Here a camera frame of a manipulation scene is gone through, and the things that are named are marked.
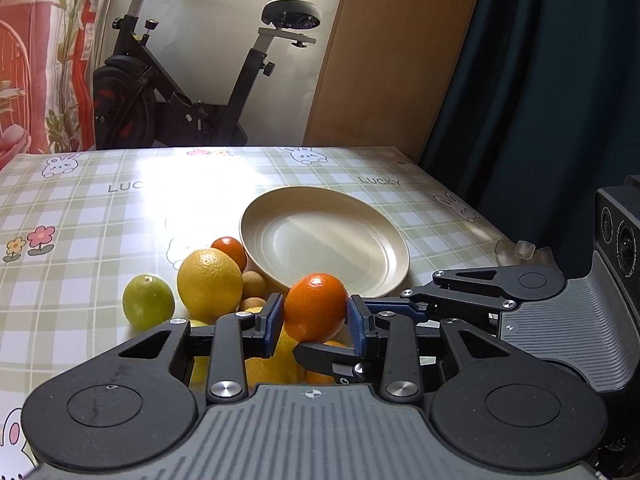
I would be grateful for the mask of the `large yellow lemon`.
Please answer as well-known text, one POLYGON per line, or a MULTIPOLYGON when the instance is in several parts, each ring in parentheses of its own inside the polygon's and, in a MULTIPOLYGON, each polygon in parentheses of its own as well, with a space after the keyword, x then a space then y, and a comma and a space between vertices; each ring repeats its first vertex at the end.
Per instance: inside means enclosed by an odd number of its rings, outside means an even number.
POLYGON ((242 274, 221 250, 199 249, 181 263, 177 289, 192 318, 213 323, 238 307, 243 292, 242 274))

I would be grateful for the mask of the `orange mandarin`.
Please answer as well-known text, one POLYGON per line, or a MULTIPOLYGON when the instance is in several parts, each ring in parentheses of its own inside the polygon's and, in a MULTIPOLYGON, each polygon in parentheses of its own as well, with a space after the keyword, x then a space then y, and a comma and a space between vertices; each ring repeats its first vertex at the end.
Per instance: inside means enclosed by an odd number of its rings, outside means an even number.
POLYGON ((345 321, 347 299, 345 286, 335 276, 304 276, 285 297, 284 329, 298 342, 330 340, 345 321))

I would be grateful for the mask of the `brown longan fruit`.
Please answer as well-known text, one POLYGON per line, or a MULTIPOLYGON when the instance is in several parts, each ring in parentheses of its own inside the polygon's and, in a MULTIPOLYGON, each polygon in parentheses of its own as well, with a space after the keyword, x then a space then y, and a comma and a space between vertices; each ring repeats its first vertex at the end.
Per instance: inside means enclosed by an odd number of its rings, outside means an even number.
POLYGON ((256 271, 245 271, 242 273, 243 298, 265 298, 268 284, 266 279, 256 271))
POLYGON ((260 297, 248 297, 240 303, 241 311, 259 312, 266 304, 266 300, 260 297))

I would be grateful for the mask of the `small orange tangerine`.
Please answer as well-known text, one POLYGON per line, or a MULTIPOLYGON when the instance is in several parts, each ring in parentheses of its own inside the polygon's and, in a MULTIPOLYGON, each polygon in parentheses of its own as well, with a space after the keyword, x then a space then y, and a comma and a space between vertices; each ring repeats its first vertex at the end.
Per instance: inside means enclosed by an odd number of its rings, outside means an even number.
POLYGON ((242 243, 232 236, 219 237, 210 244, 213 249, 218 249, 229 256, 243 272, 247 266, 247 255, 242 243))

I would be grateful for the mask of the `green lime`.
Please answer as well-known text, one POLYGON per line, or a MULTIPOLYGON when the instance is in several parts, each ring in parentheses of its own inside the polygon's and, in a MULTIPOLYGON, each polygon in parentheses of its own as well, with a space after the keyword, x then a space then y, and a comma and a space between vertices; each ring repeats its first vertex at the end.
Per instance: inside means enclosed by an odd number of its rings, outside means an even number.
POLYGON ((175 299, 163 280, 152 274, 140 274, 122 292, 122 310, 135 330, 145 332, 174 316, 175 299))

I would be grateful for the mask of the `cream round plate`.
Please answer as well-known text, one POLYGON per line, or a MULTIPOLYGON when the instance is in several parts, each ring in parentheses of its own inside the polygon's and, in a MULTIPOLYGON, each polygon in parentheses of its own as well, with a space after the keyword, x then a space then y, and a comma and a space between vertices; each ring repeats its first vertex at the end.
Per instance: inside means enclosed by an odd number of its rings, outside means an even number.
POLYGON ((409 249, 393 223, 327 188, 288 186, 262 194, 244 210, 240 235, 250 260, 284 288, 327 273, 352 295, 378 298, 409 273, 409 249))

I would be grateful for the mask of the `dark teal curtain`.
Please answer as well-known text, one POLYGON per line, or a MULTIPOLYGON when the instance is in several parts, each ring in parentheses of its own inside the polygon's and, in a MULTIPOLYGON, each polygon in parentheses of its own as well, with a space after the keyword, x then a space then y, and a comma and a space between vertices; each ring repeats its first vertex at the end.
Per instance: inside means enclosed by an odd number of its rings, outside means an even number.
POLYGON ((476 0, 420 164, 586 274, 594 192, 639 170, 639 0, 476 0))

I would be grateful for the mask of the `green plaid tablecloth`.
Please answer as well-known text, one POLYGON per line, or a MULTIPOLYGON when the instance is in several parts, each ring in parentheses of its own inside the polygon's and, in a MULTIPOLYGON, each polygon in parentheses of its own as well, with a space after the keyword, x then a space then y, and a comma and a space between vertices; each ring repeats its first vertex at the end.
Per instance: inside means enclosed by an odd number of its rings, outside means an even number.
POLYGON ((158 148, 20 155, 1 173, 1 474, 34 466, 20 414, 33 388, 128 339, 122 290, 237 236, 259 195, 330 188, 405 237, 408 285, 493 266, 501 232, 394 148, 158 148))

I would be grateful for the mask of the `wooden board panel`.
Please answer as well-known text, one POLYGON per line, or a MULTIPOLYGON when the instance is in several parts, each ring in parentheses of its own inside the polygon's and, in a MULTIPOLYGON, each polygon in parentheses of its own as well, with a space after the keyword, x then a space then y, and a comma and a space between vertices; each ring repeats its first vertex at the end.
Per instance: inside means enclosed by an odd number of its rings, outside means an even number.
POLYGON ((419 159, 476 0, 341 0, 304 142, 419 159))

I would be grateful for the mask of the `red printed backdrop curtain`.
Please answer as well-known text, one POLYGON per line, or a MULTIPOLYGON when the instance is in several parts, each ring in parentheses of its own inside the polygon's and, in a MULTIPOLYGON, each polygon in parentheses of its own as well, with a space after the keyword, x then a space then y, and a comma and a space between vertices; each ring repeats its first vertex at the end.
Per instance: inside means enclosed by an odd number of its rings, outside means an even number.
POLYGON ((96 144, 100 0, 1 0, 1 162, 96 144))

